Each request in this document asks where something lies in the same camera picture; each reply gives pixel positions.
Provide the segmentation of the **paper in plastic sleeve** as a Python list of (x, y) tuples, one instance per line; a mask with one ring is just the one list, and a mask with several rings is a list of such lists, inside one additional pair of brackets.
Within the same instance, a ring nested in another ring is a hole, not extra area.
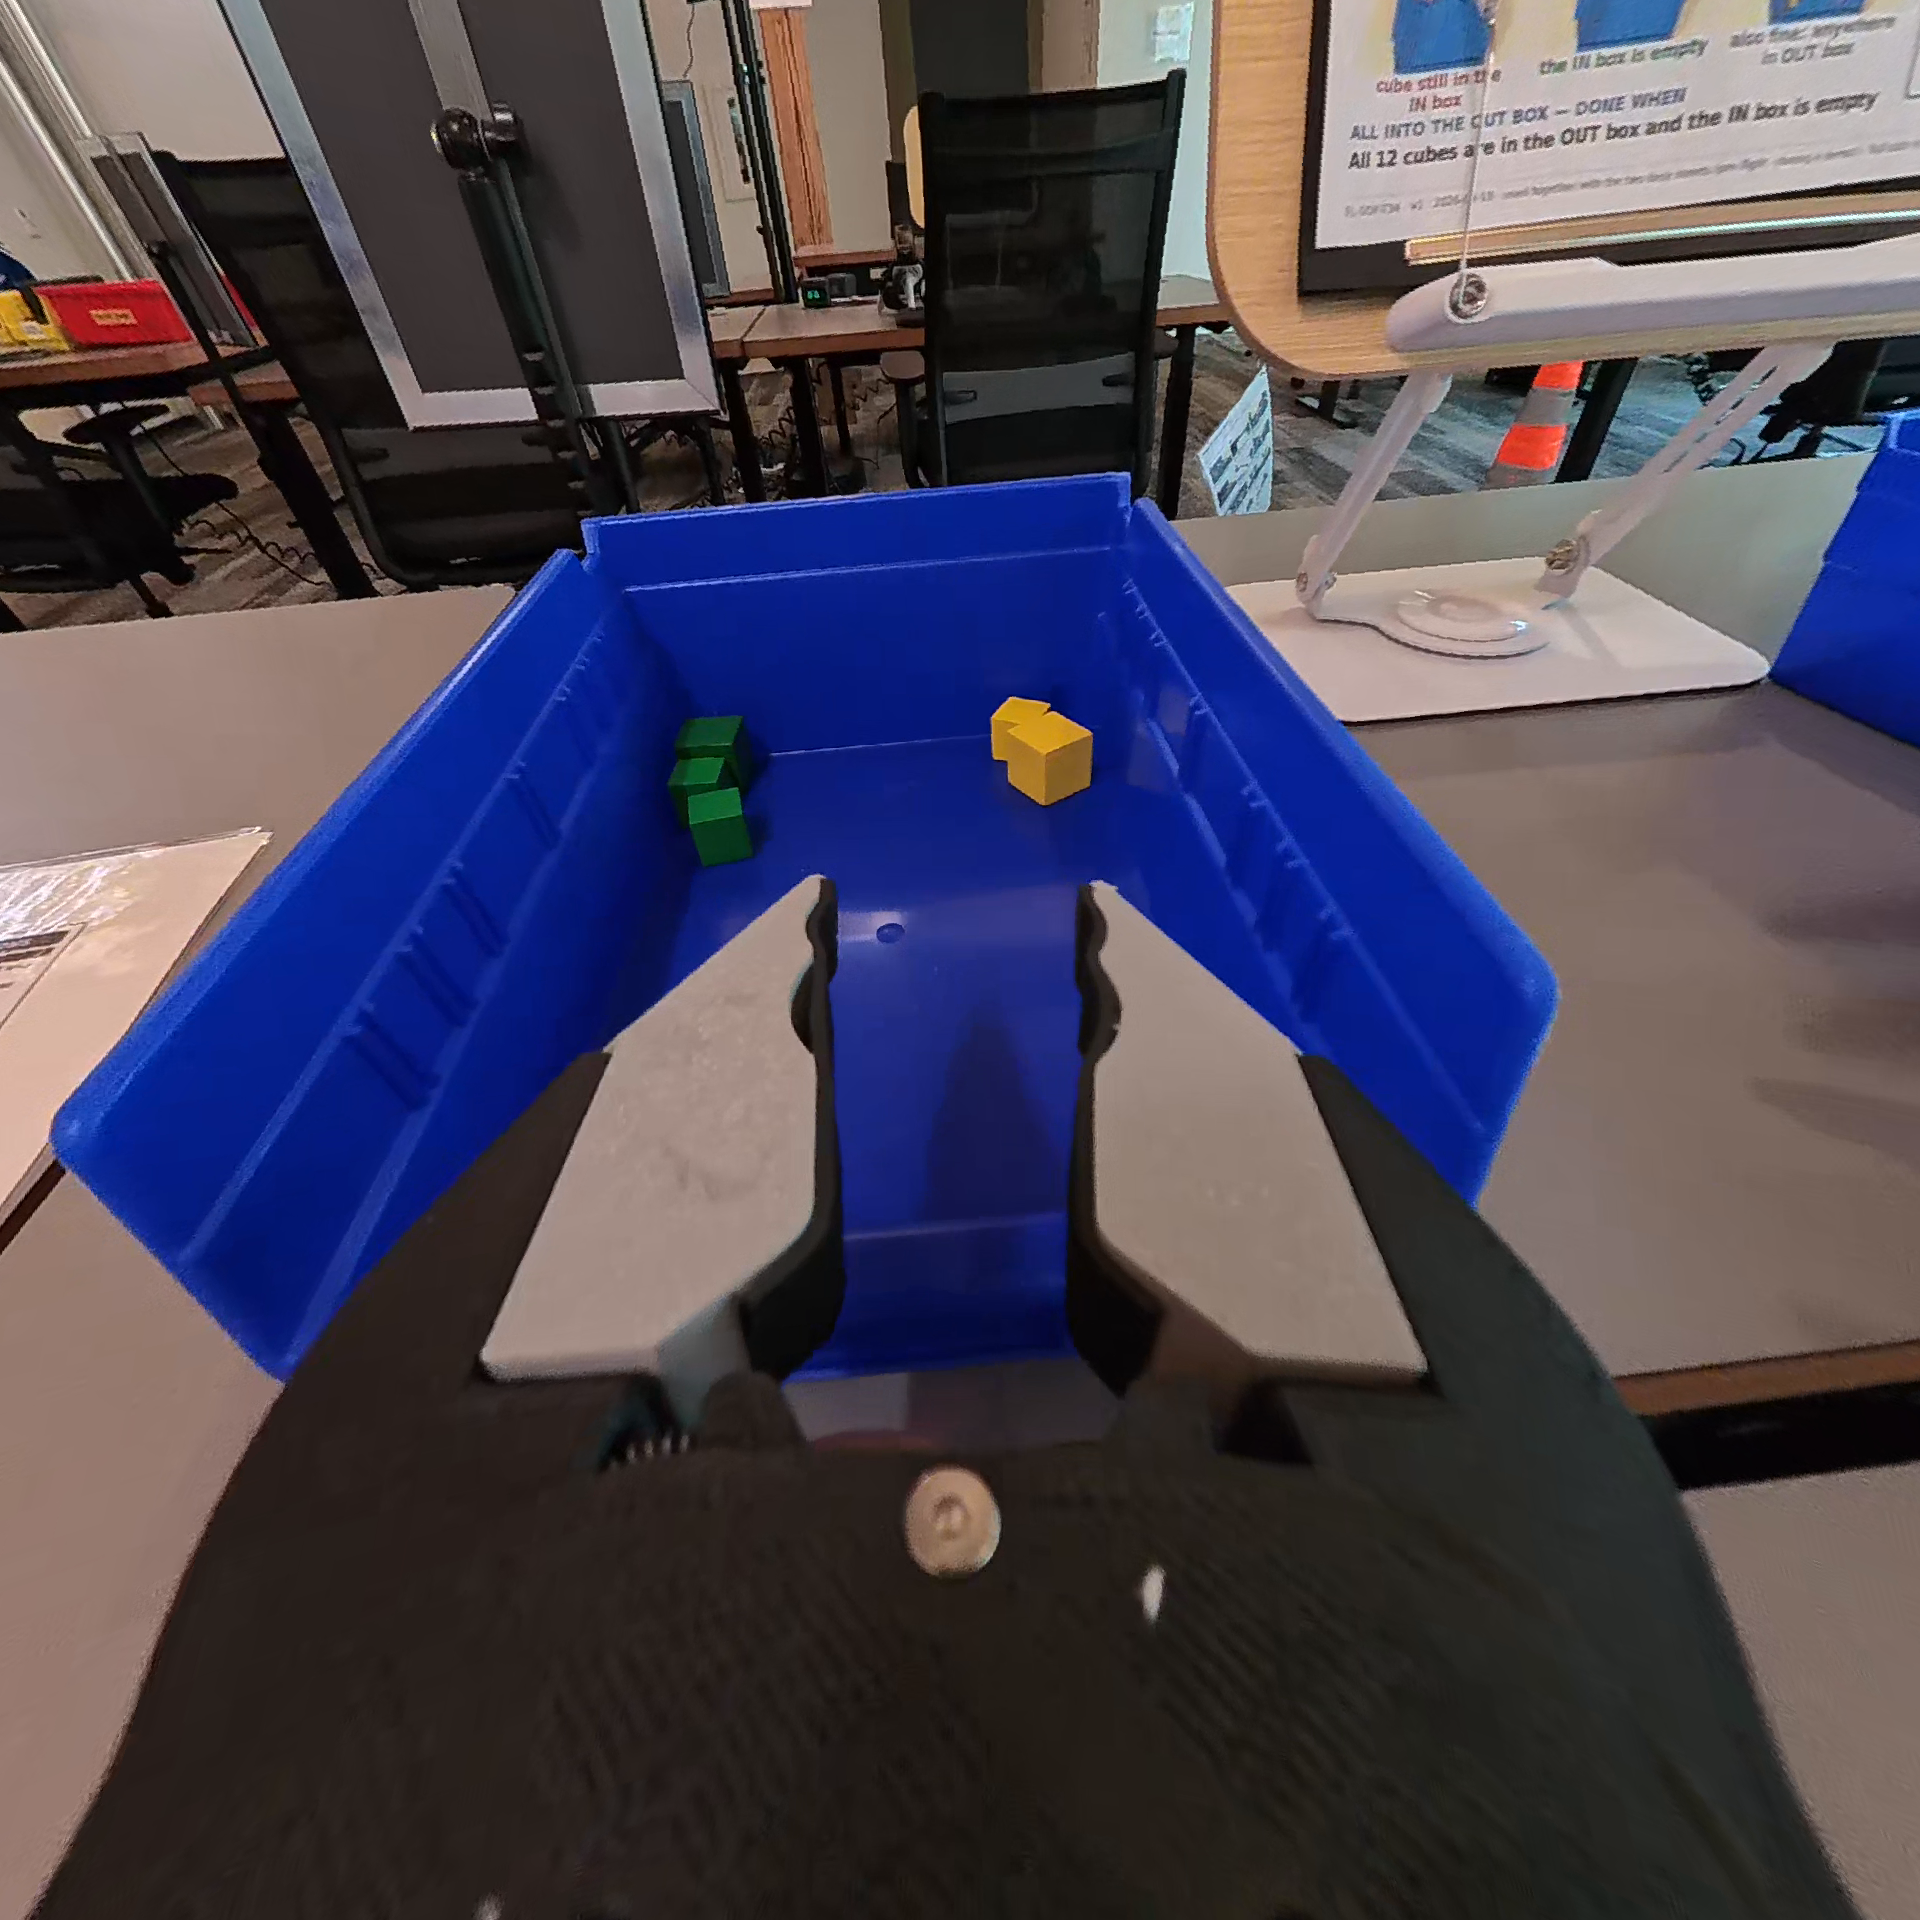
[(0, 868), (0, 1215), (50, 1167), (58, 1101), (140, 1023), (271, 831)]

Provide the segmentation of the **laminated picture sheet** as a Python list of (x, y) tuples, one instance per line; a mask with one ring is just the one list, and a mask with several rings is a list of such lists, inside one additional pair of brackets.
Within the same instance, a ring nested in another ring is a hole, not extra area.
[(1267, 366), (1222, 411), (1222, 424), (1202, 443), (1202, 481), (1217, 492), (1217, 514), (1267, 514), (1271, 511), (1271, 372)]

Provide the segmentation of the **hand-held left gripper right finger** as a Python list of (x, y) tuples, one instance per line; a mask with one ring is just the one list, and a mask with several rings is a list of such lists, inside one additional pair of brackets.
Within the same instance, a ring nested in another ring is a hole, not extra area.
[(1306, 1055), (1121, 884), (1072, 901), (1067, 1329), (1111, 1399), (1185, 1391), (1283, 1459), (1306, 1403), (1424, 1415), (1424, 1350)]

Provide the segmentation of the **wooden top desk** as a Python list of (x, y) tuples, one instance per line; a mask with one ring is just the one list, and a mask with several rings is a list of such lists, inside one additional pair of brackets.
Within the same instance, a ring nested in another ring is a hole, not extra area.
[(312, 559), (323, 565), (330, 593), (374, 593), (350, 534), (342, 532), (330, 484), (312, 464), (312, 443), (292, 424), (303, 390), (281, 372), (271, 343), (71, 343), (50, 361), (6, 361), (0, 366), (0, 419), (6, 435), (19, 411), (80, 411), (80, 404), (156, 404), (218, 390), (242, 435), (258, 443), (258, 468), (290, 497)]

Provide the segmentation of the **orange traffic cone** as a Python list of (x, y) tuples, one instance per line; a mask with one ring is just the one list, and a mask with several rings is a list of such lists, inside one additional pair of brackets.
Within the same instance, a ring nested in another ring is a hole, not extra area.
[(1548, 361), (1525, 382), (1525, 411), (1507, 419), (1486, 492), (1548, 484), (1556, 481), (1564, 435), (1571, 435), (1585, 361)]

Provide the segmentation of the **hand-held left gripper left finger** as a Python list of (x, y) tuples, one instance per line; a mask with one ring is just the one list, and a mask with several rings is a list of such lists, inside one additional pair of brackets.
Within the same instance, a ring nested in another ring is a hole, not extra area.
[(840, 889), (804, 877), (621, 1032), (515, 1289), (494, 1386), (645, 1375), (677, 1431), (788, 1386), (843, 1308)]

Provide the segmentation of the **wooden document stand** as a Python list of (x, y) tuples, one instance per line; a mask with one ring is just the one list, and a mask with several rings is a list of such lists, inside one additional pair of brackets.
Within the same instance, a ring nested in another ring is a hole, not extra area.
[[(1396, 400), (1292, 587), (1233, 587), (1350, 723), (1746, 690), (1605, 574), (1844, 342), (1916, 331), (1916, 5), (1217, 5), (1210, 256), (1242, 343)], [(1458, 372), (1748, 356), (1548, 559), (1348, 574)]]

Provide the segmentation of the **red storage bin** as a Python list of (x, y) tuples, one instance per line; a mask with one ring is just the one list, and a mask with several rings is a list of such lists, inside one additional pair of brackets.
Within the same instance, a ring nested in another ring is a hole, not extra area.
[(40, 277), (40, 311), (67, 343), (194, 343), (194, 321), (159, 277)]

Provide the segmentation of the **black support post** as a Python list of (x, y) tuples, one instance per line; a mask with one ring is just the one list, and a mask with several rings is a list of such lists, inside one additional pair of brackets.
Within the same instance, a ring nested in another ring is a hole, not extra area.
[(566, 468), (566, 492), (571, 492), (571, 514), (614, 514), (621, 511), (621, 484), (585, 443), (585, 404), (584, 404), (584, 382), (566, 366), (566, 342), (556, 342), (556, 319), (552, 319), (552, 291), (545, 291), (545, 273), (539, 273), (539, 246), (531, 246), (531, 223), (522, 223), (522, 194), (515, 194), (515, 158), (522, 158), (522, 129), (515, 109), (442, 109), (432, 117), (432, 158), (453, 166), (453, 202), (473, 215), (473, 233), (478, 233), (478, 256), (487, 256), (487, 277), (494, 277), (494, 304), (502, 304), (502, 321), (507, 321), (507, 343), (515, 343), (515, 372), (539, 404), (539, 435), (545, 447), (556, 454)]

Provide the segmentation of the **blue plastic bin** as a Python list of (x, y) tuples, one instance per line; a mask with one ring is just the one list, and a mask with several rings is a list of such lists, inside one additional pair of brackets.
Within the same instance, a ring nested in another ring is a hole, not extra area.
[[(993, 707), (1096, 734), (1024, 801)], [(740, 716), (699, 868), (677, 730)], [(1072, 901), (1121, 884), (1476, 1203), (1556, 986), (1122, 481), (605, 514), (50, 1117), (262, 1372), (780, 889), (840, 889), (843, 1318), (809, 1375), (1067, 1356)]]
[(1771, 653), (1771, 683), (1920, 742), (1920, 411), (1881, 424), (1811, 605)]

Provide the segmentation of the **grey partition panel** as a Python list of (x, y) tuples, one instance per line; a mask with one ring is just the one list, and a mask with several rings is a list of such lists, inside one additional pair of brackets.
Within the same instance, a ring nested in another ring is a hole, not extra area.
[(450, 109), (507, 143), (507, 194), (585, 419), (711, 411), (645, 5), (605, 0), (218, 0), (315, 207), (404, 424), (539, 419)]

